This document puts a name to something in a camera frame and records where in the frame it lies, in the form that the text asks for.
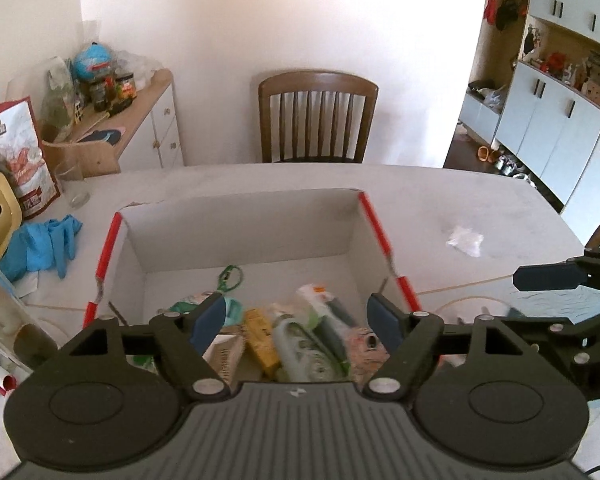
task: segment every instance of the cardboard box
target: cardboard box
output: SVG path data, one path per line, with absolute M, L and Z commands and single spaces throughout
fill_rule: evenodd
M 405 312 L 419 310 L 364 192 L 318 189 L 192 197 L 131 205 L 114 216 L 85 325 L 110 314 L 129 324 L 213 290 L 229 264 L 244 281 L 231 292 L 245 308 L 290 301 L 321 283 L 366 326 L 366 301 L 382 292 Z

